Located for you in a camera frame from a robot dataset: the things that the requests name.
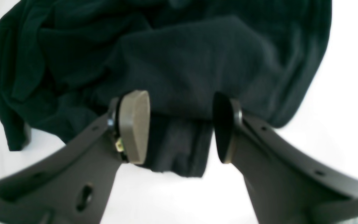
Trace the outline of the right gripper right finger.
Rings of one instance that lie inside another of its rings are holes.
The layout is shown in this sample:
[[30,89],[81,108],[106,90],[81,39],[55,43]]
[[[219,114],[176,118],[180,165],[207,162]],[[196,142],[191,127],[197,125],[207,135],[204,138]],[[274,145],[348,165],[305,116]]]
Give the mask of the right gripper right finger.
[[260,224],[358,224],[358,180],[307,156],[237,99],[217,92],[220,161],[243,175]]

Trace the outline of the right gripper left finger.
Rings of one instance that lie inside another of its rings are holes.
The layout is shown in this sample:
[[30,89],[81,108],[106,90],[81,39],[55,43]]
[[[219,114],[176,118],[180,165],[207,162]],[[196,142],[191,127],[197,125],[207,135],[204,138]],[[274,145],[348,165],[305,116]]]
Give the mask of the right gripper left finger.
[[0,180],[0,222],[100,223],[119,167],[145,162],[149,127],[148,91],[112,99],[59,151]]

